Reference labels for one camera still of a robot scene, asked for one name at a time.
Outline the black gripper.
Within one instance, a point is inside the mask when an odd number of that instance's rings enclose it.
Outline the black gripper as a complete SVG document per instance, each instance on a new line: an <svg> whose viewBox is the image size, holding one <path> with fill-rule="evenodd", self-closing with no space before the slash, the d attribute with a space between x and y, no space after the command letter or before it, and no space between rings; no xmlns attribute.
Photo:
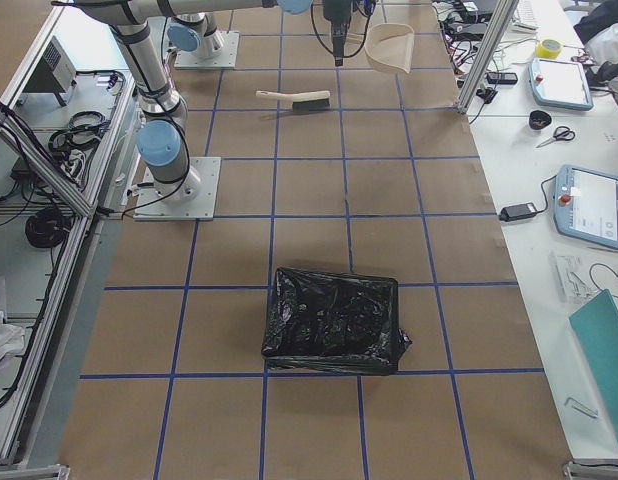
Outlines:
<svg viewBox="0 0 618 480"><path fill-rule="evenodd" d="M352 2L350 0L324 0L322 2L323 18L330 23L330 38L332 56L336 67L341 67L344 61L344 48L352 17Z"/></svg>

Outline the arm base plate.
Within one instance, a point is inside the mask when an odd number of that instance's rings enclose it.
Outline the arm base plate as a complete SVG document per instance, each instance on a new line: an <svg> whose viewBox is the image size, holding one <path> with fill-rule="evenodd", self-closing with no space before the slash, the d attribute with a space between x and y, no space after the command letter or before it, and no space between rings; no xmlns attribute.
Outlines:
<svg viewBox="0 0 618 480"><path fill-rule="evenodd" d="M175 68L179 70L233 69L237 61L240 34L216 31L201 36L191 32L188 39L176 40Z"/></svg>
<svg viewBox="0 0 618 480"><path fill-rule="evenodd" d="M214 218L221 171L220 157L192 157L184 184L156 183L148 167L143 181L150 187L139 191L133 218L139 221L188 221Z"/></svg>

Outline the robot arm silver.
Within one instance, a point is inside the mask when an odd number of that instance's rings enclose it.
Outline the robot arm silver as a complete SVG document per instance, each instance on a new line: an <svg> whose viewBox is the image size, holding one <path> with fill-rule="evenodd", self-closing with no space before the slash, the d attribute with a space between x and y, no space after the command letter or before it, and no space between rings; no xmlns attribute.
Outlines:
<svg viewBox="0 0 618 480"><path fill-rule="evenodd" d="M162 55L154 48L148 20L173 19L187 34L190 15L204 26L202 34L216 33L212 14L217 11L278 7L298 15L313 9L311 1L74 1L71 5L110 29L138 88L139 105L147 124L136 146L153 177L157 198L151 201L184 205L198 194L199 171L185 139L188 110L172 85Z"/></svg>
<svg viewBox="0 0 618 480"><path fill-rule="evenodd" d="M172 15L167 36L178 50L191 53L200 59L220 55L225 45L215 16L210 12Z"/></svg>

